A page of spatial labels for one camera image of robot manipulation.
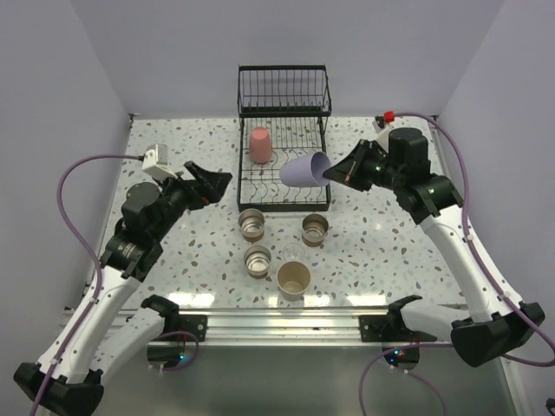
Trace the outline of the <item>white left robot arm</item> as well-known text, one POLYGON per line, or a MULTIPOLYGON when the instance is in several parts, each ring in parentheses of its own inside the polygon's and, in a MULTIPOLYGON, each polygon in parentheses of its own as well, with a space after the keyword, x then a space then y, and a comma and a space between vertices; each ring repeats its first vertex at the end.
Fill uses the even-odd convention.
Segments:
POLYGON ((121 218, 101 255, 88 247, 95 278, 70 320, 37 361, 19 365, 14 381, 32 400, 31 412, 44 407, 57 415, 90 415, 99 406, 104 382, 143 345, 161 339, 200 338, 180 324, 179 306, 151 295, 116 334, 105 334, 127 299, 160 259, 162 242, 186 211, 217 204, 232 181, 229 172, 210 172, 192 161, 183 179, 164 162, 141 157, 151 177, 127 190, 121 218))

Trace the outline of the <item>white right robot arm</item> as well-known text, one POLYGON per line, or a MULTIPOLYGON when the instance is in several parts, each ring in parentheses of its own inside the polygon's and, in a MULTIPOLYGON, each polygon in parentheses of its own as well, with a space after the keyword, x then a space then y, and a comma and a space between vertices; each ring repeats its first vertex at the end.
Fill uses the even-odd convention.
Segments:
POLYGON ((388 144, 360 140, 323 176, 365 192, 390 190, 397 204, 434 243, 467 303, 460 311, 406 296, 388 306, 386 329, 396 340, 423 333, 450 342, 469 366, 479 367, 524 345, 545 313, 526 303, 484 251, 478 236, 462 225, 463 198, 446 176, 431 171, 428 139, 412 127, 395 128, 388 144))

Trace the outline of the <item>beige plastic cup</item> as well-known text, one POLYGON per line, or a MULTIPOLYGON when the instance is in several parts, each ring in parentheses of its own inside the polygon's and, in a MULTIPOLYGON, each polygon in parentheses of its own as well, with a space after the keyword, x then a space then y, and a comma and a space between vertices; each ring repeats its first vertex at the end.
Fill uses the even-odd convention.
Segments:
POLYGON ((300 262, 284 263, 277 273, 277 286, 288 302, 299 301, 311 283, 309 269, 300 262))

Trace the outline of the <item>lilac plastic cup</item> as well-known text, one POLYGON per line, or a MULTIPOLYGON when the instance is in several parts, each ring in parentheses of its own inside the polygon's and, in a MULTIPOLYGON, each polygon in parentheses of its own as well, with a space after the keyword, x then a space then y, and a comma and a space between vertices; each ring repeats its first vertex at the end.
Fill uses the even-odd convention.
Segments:
POLYGON ((328 156, 323 152, 306 154, 288 161, 280 170, 279 178, 289 187, 323 187, 330 181, 323 176, 331 168, 328 156))

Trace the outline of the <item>pink plastic cup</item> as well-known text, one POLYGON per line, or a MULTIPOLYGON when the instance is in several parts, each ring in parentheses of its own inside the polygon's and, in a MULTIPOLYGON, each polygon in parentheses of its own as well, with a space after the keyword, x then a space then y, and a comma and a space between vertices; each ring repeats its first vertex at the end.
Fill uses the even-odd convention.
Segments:
POLYGON ((265 127, 255 127, 249 138, 250 158, 253 162, 264 164, 271 159, 271 136, 265 127))

